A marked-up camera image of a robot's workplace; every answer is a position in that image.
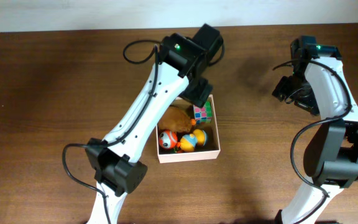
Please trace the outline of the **colourful puzzle cube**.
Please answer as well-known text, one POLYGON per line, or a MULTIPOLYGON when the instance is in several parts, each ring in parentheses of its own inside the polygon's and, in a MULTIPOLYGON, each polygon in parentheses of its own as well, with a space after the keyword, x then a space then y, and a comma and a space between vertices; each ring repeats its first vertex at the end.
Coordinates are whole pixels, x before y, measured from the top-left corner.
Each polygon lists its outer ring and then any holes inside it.
POLYGON ((196 124, 210 123, 213 118, 211 102, 207 101, 202 108, 193 106, 193 114, 196 124))

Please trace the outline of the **brown plush toy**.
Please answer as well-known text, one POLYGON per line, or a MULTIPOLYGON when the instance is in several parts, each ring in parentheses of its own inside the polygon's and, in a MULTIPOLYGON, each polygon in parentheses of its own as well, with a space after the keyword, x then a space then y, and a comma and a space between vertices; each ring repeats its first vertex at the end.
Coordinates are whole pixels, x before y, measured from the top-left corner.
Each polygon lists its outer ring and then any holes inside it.
POLYGON ((185 110, 176 106, 169 106, 157 124, 159 130, 175 133, 188 133, 195 125, 195 119, 190 118, 185 110))

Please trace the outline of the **red and grey ball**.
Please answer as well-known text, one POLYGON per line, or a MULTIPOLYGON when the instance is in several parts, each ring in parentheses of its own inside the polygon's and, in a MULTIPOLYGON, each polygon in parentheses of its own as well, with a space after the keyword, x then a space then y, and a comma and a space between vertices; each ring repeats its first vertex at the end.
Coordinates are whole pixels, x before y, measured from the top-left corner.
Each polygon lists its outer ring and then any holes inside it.
POLYGON ((176 133, 171 130, 164 130, 158 137, 159 146, 163 149, 173 149, 177 146, 178 138, 176 133))

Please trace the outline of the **orange duck toy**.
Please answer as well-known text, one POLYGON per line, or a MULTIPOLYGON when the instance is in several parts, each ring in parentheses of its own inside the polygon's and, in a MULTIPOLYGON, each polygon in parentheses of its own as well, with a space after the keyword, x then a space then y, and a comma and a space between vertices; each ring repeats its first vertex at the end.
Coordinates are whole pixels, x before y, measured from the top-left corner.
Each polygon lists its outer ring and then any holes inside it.
POLYGON ((195 129, 190 134, 185 134, 177 142, 177 147, 184 152, 194 152, 195 149, 203 147, 208 142, 208 134, 202 129, 195 129))

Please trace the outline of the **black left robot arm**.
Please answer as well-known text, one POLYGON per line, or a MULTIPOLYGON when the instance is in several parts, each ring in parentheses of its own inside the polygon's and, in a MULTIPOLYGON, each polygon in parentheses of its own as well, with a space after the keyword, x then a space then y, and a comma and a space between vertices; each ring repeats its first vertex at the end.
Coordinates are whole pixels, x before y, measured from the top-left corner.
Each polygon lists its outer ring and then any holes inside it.
POLYGON ((207 24, 192 38, 174 33, 154 45, 143 89, 120 122, 103 139, 90 139, 85 150, 98 191, 89 223, 117 222, 127 194, 147 172, 139 159, 154 127, 176 97, 196 106, 206 103, 213 87, 201 74, 223 48, 220 31, 207 24))

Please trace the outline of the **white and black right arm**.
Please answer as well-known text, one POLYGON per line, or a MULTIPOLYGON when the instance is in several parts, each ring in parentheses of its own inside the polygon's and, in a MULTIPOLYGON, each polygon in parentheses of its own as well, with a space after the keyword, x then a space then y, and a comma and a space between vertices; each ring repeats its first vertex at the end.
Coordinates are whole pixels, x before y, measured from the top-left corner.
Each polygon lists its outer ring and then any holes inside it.
POLYGON ((358 181, 358 105, 343 73, 342 56, 333 45, 301 35, 290 45, 291 59, 272 95, 320 116, 299 130, 290 161, 302 184, 275 223, 316 223, 328 203, 358 181))

